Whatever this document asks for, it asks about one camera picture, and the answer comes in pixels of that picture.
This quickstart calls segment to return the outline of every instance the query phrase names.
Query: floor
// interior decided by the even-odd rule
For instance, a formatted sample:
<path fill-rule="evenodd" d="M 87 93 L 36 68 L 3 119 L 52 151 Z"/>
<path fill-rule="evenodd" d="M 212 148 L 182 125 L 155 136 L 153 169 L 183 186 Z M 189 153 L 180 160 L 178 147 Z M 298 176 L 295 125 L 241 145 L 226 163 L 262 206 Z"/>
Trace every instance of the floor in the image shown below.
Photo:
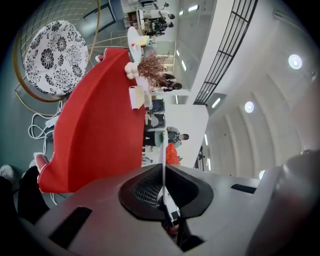
<path fill-rule="evenodd" d="M 98 35 L 99 40 L 110 39 L 112 32 L 124 31 L 123 11 L 120 1 L 110 0 L 113 13 L 117 19 L 116 23 L 104 29 Z M 85 21 L 79 23 L 77 29 L 81 30 L 81 26 Z M 91 38 L 85 38 L 87 44 L 91 44 Z M 103 52 L 104 48 L 99 48 L 94 52 L 91 58 L 92 63 L 95 63 L 95 55 Z M 31 125 L 33 113 L 25 108 L 15 95 L 15 87 L 18 85 L 18 80 L 13 69 L 13 42 L 8 48 L 6 56 L 3 58 L 0 66 L 0 166 L 11 165 L 17 176 L 21 176 L 28 170 L 29 164 L 33 159 L 34 152 L 42 152 L 43 140 L 34 140 L 28 135 L 28 127 Z M 32 108 L 42 113 L 55 113 L 58 103 L 45 103 L 33 99 L 23 89 L 18 91 L 21 98 Z M 44 127 L 45 120 L 39 118 L 35 120 L 35 124 Z M 52 140 L 47 140 L 47 156 L 50 159 L 53 153 Z M 64 200 L 67 195 L 56 195 L 56 201 Z M 44 194 L 44 198 L 50 207 L 53 202 L 48 194 Z"/>

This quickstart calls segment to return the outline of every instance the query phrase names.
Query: round patterned seat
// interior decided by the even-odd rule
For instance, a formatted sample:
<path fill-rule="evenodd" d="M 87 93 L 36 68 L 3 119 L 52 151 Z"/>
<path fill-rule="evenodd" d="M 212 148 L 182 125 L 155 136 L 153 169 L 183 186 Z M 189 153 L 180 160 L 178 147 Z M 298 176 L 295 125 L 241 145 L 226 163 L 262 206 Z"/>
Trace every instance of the round patterned seat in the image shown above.
<path fill-rule="evenodd" d="M 87 44 L 75 26 L 55 21 L 32 40 L 24 59 L 25 74 L 42 93 L 63 96 L 84 77 L 88 56 Z"/>

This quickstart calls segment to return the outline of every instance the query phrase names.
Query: round ceiling light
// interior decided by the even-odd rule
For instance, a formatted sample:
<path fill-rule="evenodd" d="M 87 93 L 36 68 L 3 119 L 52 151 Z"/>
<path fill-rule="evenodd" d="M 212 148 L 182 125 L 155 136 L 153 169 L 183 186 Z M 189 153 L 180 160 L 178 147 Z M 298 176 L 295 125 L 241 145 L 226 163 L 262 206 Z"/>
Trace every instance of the round ceiling light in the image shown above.
<path fill-rule="evenodd" d="M 294 70 L 299 70 L 302 67 L 302 60 L 301 58 L 296 55 L 296 54 L 292 54 L 290 55 L 289 59 L 289 65 L 291 68 L 293 68 Z"/>
<path fill-rule="evenodd" d="M 265 172 L 266 172 L 266 170 L 260 171 L 260 173 L 259 173 L 259 180 L 262 180 L 262 177 L 264 176 Z"/>
<path fill-rule="evenodd" d="M 254 111 L 255 109 L 255 105 L 253 104 L 253 102 L 248 101 L 245 105 L 244 105 L 244 110 L 247 113 L 251 113 L 252 111 Z"/>

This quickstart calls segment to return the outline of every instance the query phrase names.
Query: person in gray shirt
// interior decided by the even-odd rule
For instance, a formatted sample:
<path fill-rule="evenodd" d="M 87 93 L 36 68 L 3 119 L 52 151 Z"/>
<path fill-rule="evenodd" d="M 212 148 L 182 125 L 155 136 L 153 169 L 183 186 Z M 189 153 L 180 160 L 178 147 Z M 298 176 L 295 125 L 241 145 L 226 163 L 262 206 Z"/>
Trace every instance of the person in gray shirt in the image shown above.
<path fill-rule="evenodd" d="M 173 143 L 175 148 L 181 146 L 181 141 L 189 139 L 188 134 L 180 134 L 177 128 L 168 126 L 168 143 Z M 164 141 L 163 131 L 145 131 L 143 135 L 143 146 L 156 146 L 160 147 Z"/>

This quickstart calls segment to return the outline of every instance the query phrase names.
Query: power strip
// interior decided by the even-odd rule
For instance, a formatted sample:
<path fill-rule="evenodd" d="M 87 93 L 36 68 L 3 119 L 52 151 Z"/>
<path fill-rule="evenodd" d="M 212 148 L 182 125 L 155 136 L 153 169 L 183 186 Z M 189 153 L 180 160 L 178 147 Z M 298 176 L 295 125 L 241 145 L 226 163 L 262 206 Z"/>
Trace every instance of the power strip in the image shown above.
<path fill-rule="evenodd" d="M 47 128 L 51 128 L 51 127 L 55 126 L 58 118 L 59 118 L 59 115 L 56 115 L 55 117 L 49 119 L 48 121 L 45 122 L 45 126 Z"/>

